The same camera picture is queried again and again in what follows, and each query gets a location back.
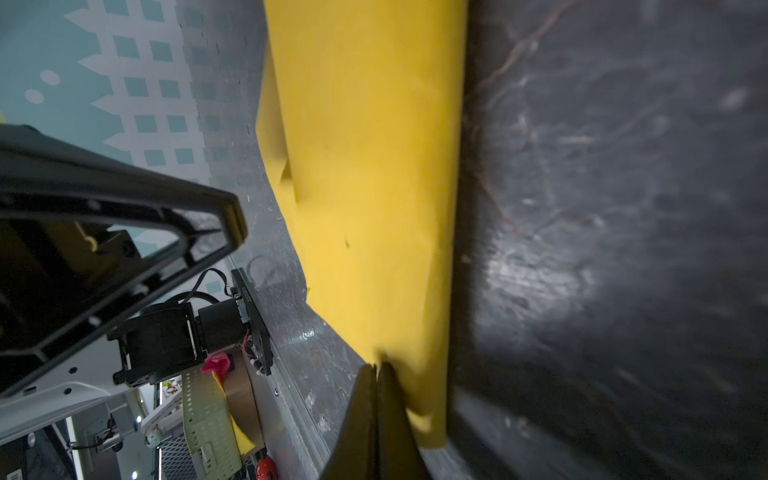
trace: yellow cloth piece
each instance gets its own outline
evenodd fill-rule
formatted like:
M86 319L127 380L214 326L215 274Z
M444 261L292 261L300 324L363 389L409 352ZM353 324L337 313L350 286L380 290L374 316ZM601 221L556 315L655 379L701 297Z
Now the yellow cloth piece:
M227 394L224 392L224 385L221 384L221 380L219 380L219 376L215 373L211 373L211 375L214 376L214 379L216 380L216 384L221 389L221 392L224 393L224 397L227 397ZM237 425L237 422L235 422L235 419L232 418L232 415L230 415L230 422L232 422L232 430L235 432L235 441L237 441L237 451L240 452L240 456L247 454L256 446L251 442L248 437L243 433L242 430L240 430L240 427Z
M466 0L266 0L257 136L307 303L445 442Z

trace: pink cloth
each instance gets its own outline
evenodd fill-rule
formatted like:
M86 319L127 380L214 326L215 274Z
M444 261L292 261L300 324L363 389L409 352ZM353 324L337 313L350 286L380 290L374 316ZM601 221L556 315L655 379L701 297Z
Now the pink cloth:
M223 382L230 371L230 357L226 353L217 353L205 359L205 365L200 369L202 373L213 372Z

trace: gray metal surface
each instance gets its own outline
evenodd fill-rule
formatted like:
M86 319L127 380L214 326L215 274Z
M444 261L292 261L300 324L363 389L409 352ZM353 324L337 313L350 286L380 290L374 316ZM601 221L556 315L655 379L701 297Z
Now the gray metal surface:
M180 0L220 115L214 186L333 447L360 358L304 303L253 125L256 2ZM470 11L449 437L436 478L739 478L766 398L766 3L479 0ZM193 20L197 27L184 23Z
M279 466L281 478L318 478L330 452L300 397L298 384L273 344L271 375L259 375L247 363L253 394L262 420L261 430L269 452Z

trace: black bracket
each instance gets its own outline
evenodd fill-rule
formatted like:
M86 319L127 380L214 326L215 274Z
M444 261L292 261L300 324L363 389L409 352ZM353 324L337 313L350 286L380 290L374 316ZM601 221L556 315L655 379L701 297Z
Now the black bracket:
M245 272L242 268L232 270L232 281L236 290L233 291L234 299L237 301L237 308L240 309L240 316L249 320L250 331L253 334L253 348L261 358L264 375L270 375L272 367L272 347L270 346L270 333L266 329L264 318L262 318L253 295L248 290L248 283L245 280Z

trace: red object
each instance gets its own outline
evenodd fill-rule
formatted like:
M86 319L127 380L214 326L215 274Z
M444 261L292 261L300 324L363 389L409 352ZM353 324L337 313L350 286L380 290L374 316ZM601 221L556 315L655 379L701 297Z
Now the red object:
M256 464L256 480L277 480L277 465L270 457L262 458Z
M205 359L205 365L200 369L202 373L213 372L223 382L230 371L230 357L226 353L217 353Z
M243 339L243 351L246 353L246 355L250 356L248 353L248 350L246 350L245 343L248 341L248 336L250 335L250 330L248 330L245 334L245 338Z

